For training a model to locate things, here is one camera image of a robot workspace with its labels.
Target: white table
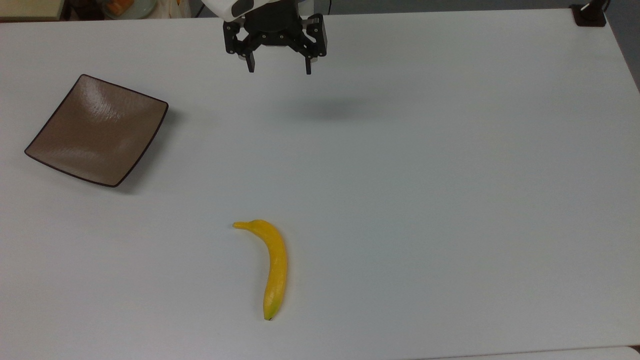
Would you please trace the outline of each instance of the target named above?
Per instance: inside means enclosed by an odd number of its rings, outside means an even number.
[[[569,10],[0,24],[0,357],[389,360],[640,343],[640,95]],[[165,100],[103,188],[22,151],[78,75]],[[290,252],[261,318],[265,218]]]

